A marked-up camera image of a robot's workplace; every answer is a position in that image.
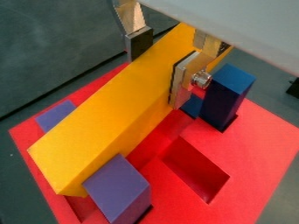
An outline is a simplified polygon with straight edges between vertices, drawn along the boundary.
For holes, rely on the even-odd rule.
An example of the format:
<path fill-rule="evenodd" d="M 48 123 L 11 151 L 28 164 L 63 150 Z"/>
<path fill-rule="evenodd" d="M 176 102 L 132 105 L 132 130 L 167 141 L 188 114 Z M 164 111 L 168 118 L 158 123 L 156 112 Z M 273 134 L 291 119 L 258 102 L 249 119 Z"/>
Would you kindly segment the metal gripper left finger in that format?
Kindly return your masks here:
<path fill-rule="evenodd" d="M 154 29 L 146 24 L 142 5 L 136 0 L 114 0 L 128 61 L 132 62 L 154 44 Z"/>

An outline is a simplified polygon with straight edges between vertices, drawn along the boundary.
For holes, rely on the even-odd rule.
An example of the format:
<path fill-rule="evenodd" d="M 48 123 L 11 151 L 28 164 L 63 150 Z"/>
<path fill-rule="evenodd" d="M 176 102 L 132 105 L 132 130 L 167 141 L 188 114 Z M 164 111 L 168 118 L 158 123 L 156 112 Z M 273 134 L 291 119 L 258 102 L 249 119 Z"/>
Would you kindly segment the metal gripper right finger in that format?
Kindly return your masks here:
<path fill-rule="evenodd" d="M 211 84 L 211 67 L 231 50 L 231 45 L 206 32 L 197 30 L 195 49 L 174 64 L 168 104 L 178 109 L 191 98 L 195 87 L 206 89 Z"/>

